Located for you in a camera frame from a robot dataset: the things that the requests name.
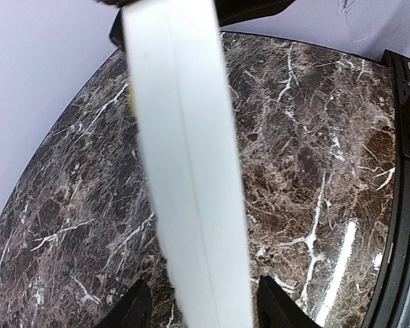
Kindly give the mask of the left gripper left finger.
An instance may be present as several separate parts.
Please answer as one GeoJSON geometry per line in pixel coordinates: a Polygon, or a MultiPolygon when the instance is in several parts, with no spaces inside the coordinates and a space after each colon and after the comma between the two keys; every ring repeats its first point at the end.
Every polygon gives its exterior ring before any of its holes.
{"type": "Polygon", "coordinates": [[[146,281],[139,279],[102,319],[102,327],[151,328],[152,297],[146,281]]]}

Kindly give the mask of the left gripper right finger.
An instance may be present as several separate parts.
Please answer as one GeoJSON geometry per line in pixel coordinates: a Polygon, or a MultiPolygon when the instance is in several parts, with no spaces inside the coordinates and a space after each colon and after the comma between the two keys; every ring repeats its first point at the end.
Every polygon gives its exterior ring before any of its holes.
{"type": "Polygon", "coordinates": [[[270,276],[260,277],[258,322],[261,328],[320,328],[270,276]]]}

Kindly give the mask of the white remote control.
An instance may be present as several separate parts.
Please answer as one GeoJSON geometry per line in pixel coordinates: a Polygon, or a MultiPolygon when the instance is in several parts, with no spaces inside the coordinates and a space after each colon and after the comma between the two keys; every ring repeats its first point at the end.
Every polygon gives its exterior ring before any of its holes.
{"type": "Polygon", "coordinates": [[[157,235],[188,327],[252,327],[243,188],[212,1],[123,10],[157,235]]]}

